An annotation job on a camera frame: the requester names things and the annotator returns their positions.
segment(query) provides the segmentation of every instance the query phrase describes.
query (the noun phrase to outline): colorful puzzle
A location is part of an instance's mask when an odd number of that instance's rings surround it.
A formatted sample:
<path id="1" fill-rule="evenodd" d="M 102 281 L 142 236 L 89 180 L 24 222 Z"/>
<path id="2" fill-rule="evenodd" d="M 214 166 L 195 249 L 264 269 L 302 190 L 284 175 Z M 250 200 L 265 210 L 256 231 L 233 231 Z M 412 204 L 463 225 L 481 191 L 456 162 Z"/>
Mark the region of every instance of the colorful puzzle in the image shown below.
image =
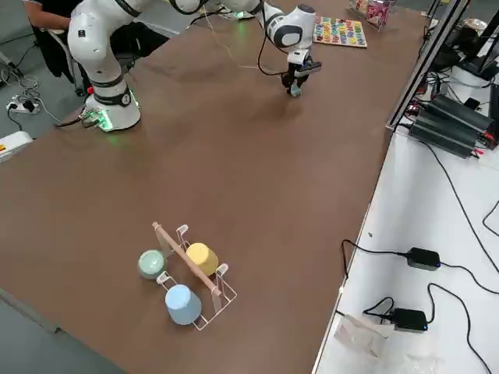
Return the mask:
<path id="1" fill-rule="evenodd" d="M 359 21 L 316 17 L 313 41 L 316 43 L 367 48 L 366 35 Z"/>

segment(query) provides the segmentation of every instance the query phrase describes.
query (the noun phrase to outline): black power adapter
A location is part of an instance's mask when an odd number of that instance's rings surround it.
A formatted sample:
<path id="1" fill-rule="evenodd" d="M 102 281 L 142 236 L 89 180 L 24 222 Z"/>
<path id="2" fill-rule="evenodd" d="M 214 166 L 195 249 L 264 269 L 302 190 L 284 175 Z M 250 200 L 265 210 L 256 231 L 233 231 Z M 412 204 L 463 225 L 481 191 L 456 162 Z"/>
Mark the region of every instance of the black power adapter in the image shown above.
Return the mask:
<path id="1" fill-rule="evenodd" d="M 441 266 L 440 256 L 437 252 L 421 248 L 411 248 L 404 257 L 410 267 L 417 269 L 435 271 Z"/>
<path id="2" fill-rule="evenodd" d="M 397 331 L 424 333 L 428 330 L 428 322 L 424 312 L 414 309 L 395 308 L 388 318 Z"/>

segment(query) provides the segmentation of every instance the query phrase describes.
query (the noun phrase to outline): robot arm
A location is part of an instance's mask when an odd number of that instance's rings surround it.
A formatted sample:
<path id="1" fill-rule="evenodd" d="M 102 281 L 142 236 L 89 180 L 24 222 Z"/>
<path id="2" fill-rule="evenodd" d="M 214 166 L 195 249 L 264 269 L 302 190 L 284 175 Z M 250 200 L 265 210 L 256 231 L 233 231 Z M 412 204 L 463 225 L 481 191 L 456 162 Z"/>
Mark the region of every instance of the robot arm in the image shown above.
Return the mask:
<path id="1" fill-rule="evenodd" d="M 85 115 L 97 113 L 98 125 L 104 131 L 126 129 L 140 120 L 121 67 L 112 53 L 110 36 L 121 26 L 131 23 L 150 0 L 84 0 L 73 11 L 68 44 L 71 54 L 87 72 L 94 88 L 86 101 Z M 288 15 L 264 0 L 171 0 L 182 14 L 194 14 L 208 4 L 219 4 L 233 12 L 247 11 L 258 18 L 272 44 L 288 53 L 288 71 L 281 81 L 289 94 L 298 96 L 301 85 L 321 63 L 310 56 L 313 43 L 315 11 L 299 5 Z"/>
<path id="2" fill-rule="evenodd" d="M 213 0 L 170 0 L 177 12 L 194 14 Z M 264 0 L 221 0 L 219 5 L 232 12 L 247 11 L 255 16 L 265 36 L 276 47 L 288 53 L 288 71 L 281 74 L 282 84 L 288 94 L 299 96 L 301 86 L 309 74 L 320 71 L 322 64 L 310 56 L 313 43 L 315 10 L 308 5 L 298 5 L 285 15 L 279 8 Z"/>

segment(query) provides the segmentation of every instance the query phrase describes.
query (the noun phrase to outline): table surface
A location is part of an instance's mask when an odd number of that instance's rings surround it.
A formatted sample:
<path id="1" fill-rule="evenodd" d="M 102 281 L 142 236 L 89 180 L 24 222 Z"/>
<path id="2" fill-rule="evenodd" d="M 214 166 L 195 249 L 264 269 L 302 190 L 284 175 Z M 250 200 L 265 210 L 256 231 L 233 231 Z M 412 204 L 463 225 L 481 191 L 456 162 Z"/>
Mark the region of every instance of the table surface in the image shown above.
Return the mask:
<path id="1" fill-rule="evenodd" d="M 481 112 L 486 115 L 490 88 L 480 87 L 487 82 L 460 68 L 453 68 L 448 74 L 455 95 L 461 101 L 468 97 L 477 99 L 483 103 Z M 373 251 L 405 252 L 413 246 L 434 250 L 442 261 L 466 266 L 481 284 L 499 291 L 494 286 L 497 273 L 472 235 L 443 171 L 425 146 L 406 136 L 406 129 L 399 127 L 398 131 L 391 140 L 359 245 Z M 499 239 L 482 225 L 482 219 L 499 199 L 499 150 L 485 150 L 479 161 L 463 160 L 436 147 L 434 150 L 448 170 L 485 248 L 499 263 L 494 251 Z M 491 214 L 487 223 L 499 231 L 499 211 Z M 464 270 L 443 267 L 427 272 L 410 268 L 394 256 L 370 256 L 356 251 L 338 310 L 360 316 L 364 309 L 391 296 L 396 306 L 423 310 L 429 319 L 431 305 L 426 286 L 431 281 L 463 299 L 471 317 L 472 345 L 492 372 L 499 370 L 495 349 L 499 326 L 491 312 L 499 309 L 499 299 L 480 290 Z M 428 333 L 395 333 L 378 362 L 360 358 L 334 339 L 341 318 L 334 316 L 317 374 L 332 370 L 345 374 L 413 372 L 407 366 L 406 371 L 401 368 L 401 362 L 410 362 L 408 355 L 438 358 L 437 372 L 441 374 L 485 373 L 466 344 L 466 317 L 459 301 L 436 288 L 432 293 L 436 317 Z"/>
<path id="2" fill-rule="evenodd" d="M 351 18 L 344 2 L 311 5 Z M 336 248 L 363 221 L 423 19 L 400 9 L 381 33 L 365 26 L 366 50 L 314 45 L 324 66 L 298 99 L 238 67 L 256 62 L 256 21 L 212 23 L 217 39 L 190 27 L 137 63 L 139 125 L 53 131 L 0 164 L 0 285 L 127 372 L 310 372 L 342 281 Z M 267 46 L 262 64 L 285 56 Z M 231 267 L 239 296 L 202 332 L 176 326 L 136 271 L 158 247 L 153 221 L 188 224 Z"/>

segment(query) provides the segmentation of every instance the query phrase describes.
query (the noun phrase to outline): gray floor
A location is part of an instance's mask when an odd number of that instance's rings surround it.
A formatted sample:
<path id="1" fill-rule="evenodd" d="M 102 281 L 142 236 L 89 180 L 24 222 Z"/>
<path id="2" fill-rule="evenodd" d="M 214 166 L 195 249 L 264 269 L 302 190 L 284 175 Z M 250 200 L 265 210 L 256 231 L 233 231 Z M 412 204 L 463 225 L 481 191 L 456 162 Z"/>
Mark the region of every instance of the gray floor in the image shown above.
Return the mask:
<path id="1" fill-rule="evenodd" d="M 399 4 L 408 8 L 426 10 L 431 1 L 400 0 Z M 466 16 L 481 18 L 488 22 L 498 7 L 497 0 L 472 0 Z M 21 0 L 1 0 L 0 15 L 0 51 L 17 63 L 25 50 L 32 45 L 33 38 L 28 37 L 8 44 L 2 44 L 2 41 L 31 32 Z M 180 16 L 169 5 L 160 0 L 153 0 L 151 7 L 141 15 L 140 19 L 156 31 L 173 37 L 185 29 L 192 17 Z M 55 78 L 47 70 L 41 53 L 36 48 L 30 51 L 20 68 L 24 74 L 37 77 L 41 99 L 55 117 L 64 118 L 82 104 L 82 99 L 74 94 L 73 86 L 65 78 Z M 0 88 L 1 105 L 6 104 L 13 95 L 22 92 L 16 81 L 13 80 L 11 84 Z M 36 138 L 52 129 L 54 123 L 45 113 L 35 116 L 16 115 L 15 119 Z M 16 129 L 16 125 L 7 118 L 6 112 L 0 109 L 0 138 L 15 132 Z M 25 319 L 0 301 L 0 372 L 114 374 L 121 371 L 67 334 L 63 332 L 56 335 L 48 334 L 36 323 Z"/>

